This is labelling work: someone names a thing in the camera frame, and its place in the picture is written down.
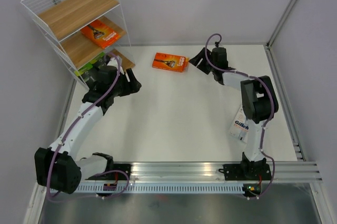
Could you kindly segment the orange razor box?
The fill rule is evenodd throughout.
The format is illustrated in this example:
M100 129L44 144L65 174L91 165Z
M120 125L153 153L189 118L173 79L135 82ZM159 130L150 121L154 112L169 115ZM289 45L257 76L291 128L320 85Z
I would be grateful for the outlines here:
M187 68L189 60L185 56L157 52L154 56L152 67L182 73Z
M107 48L118 41L122 35L100 20L94 20L80 29L80 32L100 48Z

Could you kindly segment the black green razor box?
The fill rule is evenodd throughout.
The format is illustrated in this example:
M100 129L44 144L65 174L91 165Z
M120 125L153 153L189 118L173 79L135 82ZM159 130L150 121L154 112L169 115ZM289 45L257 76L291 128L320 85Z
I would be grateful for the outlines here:
M89 88L93 88L97 80L98 70L89 62L77 70L75 75L82 78Z
M111 57L109 55L107 55L106 53L102 52L99 55L97 55L96 57L94 57L90 63L92 64L92 66L94 68L96 68L97 70L101 69L104 66L107 66L107 64L109 63Z

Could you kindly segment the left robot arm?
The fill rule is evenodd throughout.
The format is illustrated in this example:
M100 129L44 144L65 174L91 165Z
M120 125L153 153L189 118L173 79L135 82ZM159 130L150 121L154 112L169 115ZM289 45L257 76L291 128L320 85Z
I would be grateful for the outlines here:
M123 71L118 66L102 67L97 81L84 94L77 116L69 127L48 148L38 148L35 152L37 183L71 194L83 180L112 178L115 167L111 155L95 152L79 161L76 157L84 140L115 98L137 93L141 87L132 69Z

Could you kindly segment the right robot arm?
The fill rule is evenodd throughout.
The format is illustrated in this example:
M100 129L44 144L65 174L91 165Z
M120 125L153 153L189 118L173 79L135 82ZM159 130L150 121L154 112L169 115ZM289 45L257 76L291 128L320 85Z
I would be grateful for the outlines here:
M241 175L253 179L260 172L256 162L266 158L263 154L263 138L266 124L279 109L271 78L267 75L255 77L229 66L227 51L215 47L211 51L203 48L189 63L205 74L212 73L215 81L241 92L243 113L248 122L247 144L243 152Z

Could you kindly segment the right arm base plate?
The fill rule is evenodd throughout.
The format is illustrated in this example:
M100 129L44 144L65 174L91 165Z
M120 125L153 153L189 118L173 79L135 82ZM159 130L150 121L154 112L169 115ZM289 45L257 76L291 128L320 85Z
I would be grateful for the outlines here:
M219 172L224 174L226 181L269 181L272 172L268 164L260 166L247 166L241 164L224 164Z

